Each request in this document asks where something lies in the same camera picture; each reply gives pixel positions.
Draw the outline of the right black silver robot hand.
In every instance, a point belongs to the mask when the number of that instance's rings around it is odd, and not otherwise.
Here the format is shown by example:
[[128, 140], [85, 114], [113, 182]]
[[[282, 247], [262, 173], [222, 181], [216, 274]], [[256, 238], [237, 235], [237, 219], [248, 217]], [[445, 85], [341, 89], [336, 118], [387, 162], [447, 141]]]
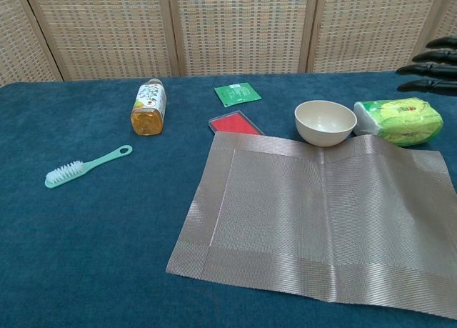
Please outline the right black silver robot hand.
[[421, 79], [398, 85], [399, 92], [422, 92], [456, 96], [456, 36], [429, 41], [428, 51], [412, 58], [412, 64], [398, 68], [399, 75], [416, 75]]

